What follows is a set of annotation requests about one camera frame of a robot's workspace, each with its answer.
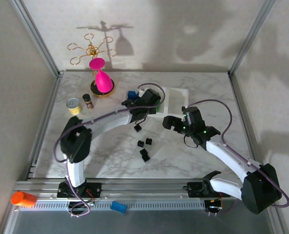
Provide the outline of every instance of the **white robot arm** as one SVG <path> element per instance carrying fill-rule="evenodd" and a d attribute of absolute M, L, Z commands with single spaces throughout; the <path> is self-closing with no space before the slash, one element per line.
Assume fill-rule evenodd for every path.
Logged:
<path fill-rule="evenodd" d="M 114 111 L 126 109 L 127 107 L 121 106 Z M 87 124 L 86 128 L 91 130 L 91 140 L 96 138 L 98 135 L 105 133 L 113 128 L 120 125 L 126 125 L 132 120 L 132 114 L 130 112 L 120 112 L 116 115 L 109 115 L 106 118 L 99 120 L 97 123 Z M 86 181 L 84 176 L 84 160 L 74 163 L 69 159 L 67 160 L 68 174 L 73 187 L 78 187 Z"/>
<path fill-rule="evenodd" d="M 261 165 L 251 158 L 246 158 L 247 162 L 244 163 L 223 143 L 218 130 L 212 126 L 206 126 L 197 107 L 183 107 L 182 112 L 184 121 L 177 117 L 167 116 L 163 121 L 164 128 L 173 127 L 174 131 L 192 138 L 197 146 L 201 146 L 222 160 L 239 178 L 238 182 L 228 181 L 218 178 L 216 175 L 220 172 L 214 171 L 203 178 L 202 188 L 189 187 L 190 194 L 208 197 L 215 193 L 228 194 L 242 200 L 254 214 L 260 213 L 282 197 L 282 194 L 254 169 L 264 172 L 278 185 L 275 169 L 270 164 Z"/>

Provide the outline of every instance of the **orange cylinder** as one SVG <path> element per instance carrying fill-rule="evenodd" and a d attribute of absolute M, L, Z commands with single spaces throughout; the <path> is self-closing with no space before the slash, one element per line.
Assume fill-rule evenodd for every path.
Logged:
<path fill-rule="evenodd" d="M 32 194 L 17 191 L 11 197 L 11 203 L 16 206 L 33 207 L 37 197 Z"/>

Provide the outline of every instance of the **small jar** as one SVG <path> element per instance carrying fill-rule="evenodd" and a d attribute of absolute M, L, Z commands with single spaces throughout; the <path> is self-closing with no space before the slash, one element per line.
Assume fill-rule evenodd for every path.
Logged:
<path fill-rule="evenodd" d="M 90 95 L 89 94 L 84 94 L 82 96 L 82 98 L 84 99 L 84 102 L 86 103 L 86 106 L 89 110 L 92 110 L 94 108 L 93 104 L 92 104 L 92 101 L 91 101 L 91 98 L 90 98 Z"/>

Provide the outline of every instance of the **black bracket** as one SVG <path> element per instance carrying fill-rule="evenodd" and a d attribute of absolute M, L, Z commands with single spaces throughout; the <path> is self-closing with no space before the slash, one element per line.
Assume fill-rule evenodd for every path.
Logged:
<path fill-rule="evenodd" d="M 101 183 L 83 183 L 82 185 L 78 186 L 75 188 L 75 192 L 77 195 L 81 198 L 91 198 L 90 194 L 87 192 L 91 192 L 91 195 L 94 198 L 100 198 L 100 194 L 102 191 L 102 184 Z M 57 198 L 72 198 L 75 197 L 74 194 L 72 193 L 72 190 L 68 186 L 68 183 L 62 182 L 58 186 L 58 193 L 57 193 Z"/>
<path fill-rule="evenodd" d="M 213 171 L 208 175 L 204 176 L 202 182 L 188 182 L 187 186 L 183 188 L 188 191 L 189 197 L 212 197 L 212 198 L 221 198 L 221 197 L 230 197 L 228 194 L 218 193 L 213 190 L 210 180 L 217 174 L 220 174 L 219 171 Z"/>
<path fill-rule="evenodd" d="M 82 120 L 78 119 L 77 116 L 71 117 L 62 134 L 81 122 Z M 81 162 L 89 155 L 91 139 L 91 129 L 84 126 L 75 128 L 62 138 L 60 142 L 61 150 L 66 154 L 70 163 Z"/>
<path fill-rule="evenodd" d="M 221 209 L 221 199 L 205 200 L 205 211 L 210 213 L 218 213 Z"/>

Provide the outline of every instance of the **metal frame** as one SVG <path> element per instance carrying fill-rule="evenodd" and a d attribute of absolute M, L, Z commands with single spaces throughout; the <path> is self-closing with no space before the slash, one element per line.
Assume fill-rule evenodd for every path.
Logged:
<path fill-rule="evenodd" d="M 270 12 L 275 0 L 265 0 L 264 4 L 262 5 L 254 23 L 252 24 L 244 43 L 242 44 L 239 53 L 237 54 L 231 68 L 230 68 L 230 75 L 233 76 L 238 67 L 240 66 L 245 54 L 247 53 L 248 49 L 250 48 L 252 42 L 254 41 L 259 29 L 261 28 L 262 24 L 264 23 L 268 13 Z"/>
<path fill-rule="evenodd" d="M 23 170 L 23 173 L 20 176 L 21 180 L 25 180 L 29 178 L 29 174 L 31 171 L 33 171 L 33 168 L 36 167 L 36 163 L 37 163 L 37 159 L 39 156 L 39 152 L 42 146 L 42 142 L 43 142 L 43 138 L 45 136 L 47 127 L 48 127 L 48 123 L 49 123 L 49 119 L 50 119 L 50 115 L 54 106 L 54 101 L 56 99 L 56 95 L 58 93 L 58 88 L 61 82 L 61 79 L 63 77 L 63 73 L 61 73 L 58 78 L 56 79 L 56 82 L 53 86 L 51 95 L 49 96 L 48 102 L 45 106 L 44 112 L 42 114 L 41 120 L 40 120 L 40 124 L 36 133 L 36 137 L 35 137 L 35 141 L 33 144 L 33 148 L 32 151 L 30 153 L 29 159 L 28 159 L 28 164 L 26 165 L 26 167 Z"/>
<path fill-rule="evenodd" d="M 32 20 L 31 15 L 22 0 L 11 0 L 12 5 L 16 9 L 19 17 L 21 18 L 23 24 L 25 25 L 28 33 L 30 34 L 32 40 L 34 41 L 36 47 L 39 49 L 41 55 L 45 59 L 50 71 L 55 77 L 59 76 L 59 69 L 54 62 L 45 42 L 43 41 L 35 23 Z"/>
<path fill-rule="evenodd" d="M 17 181 L 14 191 L 28 191 L 38 200 L 71 200 L 77 198 L 57 198 L 58 186 L 64 179 L 30 179 Z M 191 199 L 183 189 L 188 182 L 202 179 L 87 179 L 90 183 L 102 183 L 102 192 L 97 200 L 178 200 Z"/>
<path fill-rule="evenodd" d="M 230 79 L 230 85 L 231 85 L 231 88 L 232 88 L 232 92 L 233 92 L 233 95 L 234 95 L 234 98 L 235 98 L 235 102 L 236 102 L 236 107 L 237 107 L 237 110 L 240 114 L 240 120 L 241 120 L 241 123 L 242 123 L 242 127 L 244 128 L 244 133 L 245 133 L 245 138 L 246 138 L 246 142 L 247 142 L 247 145 L 248 145 L 248 150 L 250 152 L 250 155 L 252 156 L 253 159 L 257 160 L 256 159 L 256 153 L 254 151 L 254 149 L 252 148 L 252 135 L 251 135 L 251 131 L 249 130 L 249 127 L 248 127 L 248 120 L 243 112 L 243 109 L 245 107 L 245 104 L 240 100 L 239 98 L 239 87 L 238 86 L 234 86 L 234 79 L 231 78 L 230 74 L 229 74 L 229 79 Z"/>
<path fill-rule="evenodd" d="M 91 211 L 110 211 L 113 201 L 97 200 L 91 204 Z M 119 201 L 127 206 L 128 211 L 173 211 L 173 210 L 205 210 L 205 201 L 191 200 L 162 200 L 162 201 Z M 37 201 L 33 207 L 20 207 L 19 211 L 69 211 L 68 201 Z M 85 208 L 75 208 L 77 211 L 84 211 Z"/>

